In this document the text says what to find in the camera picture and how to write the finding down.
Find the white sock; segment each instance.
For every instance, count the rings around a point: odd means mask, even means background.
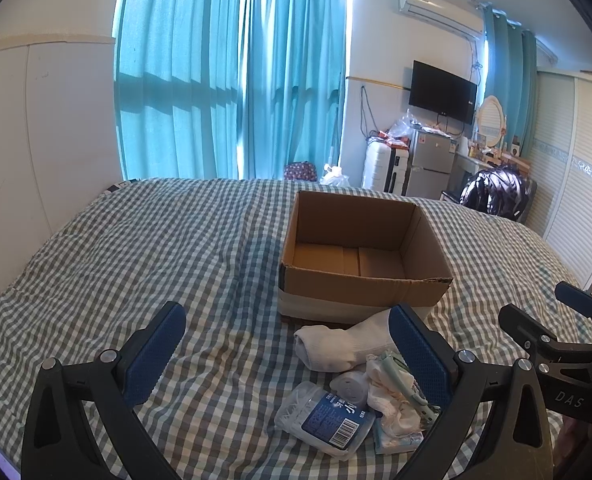
[[[346,372],[369,354],[396,350],[390,337],[390,311],[383,310],[347,330],[304,326],[294,334],[296,355],[315,372]]]

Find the mini fridge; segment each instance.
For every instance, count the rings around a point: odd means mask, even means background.
[[[409,147],[410,162],[406,196],[438,200],[450,179],[456,139],[445,134],[416,130]]]

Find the bed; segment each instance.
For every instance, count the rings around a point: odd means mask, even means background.
[[[276,312],[281,243],[299,189],[385,196],[295,182],[147,180],[104,194],[56,233],[0,296],[0,449],[20,464],[45,358],[92,360],[174,300],[186,309],[185,336],[137,413],[182,478],[391,478],[406,456],[376,455],[371,436],[337,462],[274,427],[296,384],[332,378],[298,360],[298,326]],[[508,302],[561,340],[592,342],[590,323],[555,300],[556,283],[574,280],[538,235],[459,205],[414,201],[454,271],[426,321],[454,348],[500,364],[523,356],[497,325]],[[321,221],[331,218],[321,211]],[[471,456],[487,409],[481,405],[451,476]],[[124,477],[93,405],[87,411],[111,471]],[[556,434],[560,416],[550,422]]]

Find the sliding wardrobe door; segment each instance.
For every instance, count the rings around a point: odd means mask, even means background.
[[[592,282],[592,82],[576,78],[575,85],[576,124],[569,170],[560,205],[544,238],[581,286],[589,286]]]
[[[527,227],[545,235],[553,218],[567,169],[574,126],[574,78],[540,72],[534,142],[528,155],[538,191]]]

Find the plastic bag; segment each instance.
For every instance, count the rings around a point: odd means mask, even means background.
[[[407,113],[403,115],[399,120],[392,124],[390,128],[390,137],[395,139],[402,139],[403,137],[409,137],[411,139],[414,129],[412,124],[418,124],[418,121],[414,115],[407,109]]]
[[[517,220],[527,206],[528,182],[516,168],[481,170],[468,181],[460,203],[483,213]]]
[[[326,186],[349,187],[349,177],[343,174],[343,169],[340,166],[330,166],[326,164],[324,167],[327,173],[320,179],[321,184]]]
[[[274,423],[324,453],[349,460],[370,432],[374,414],[305,381],[283,397]]]

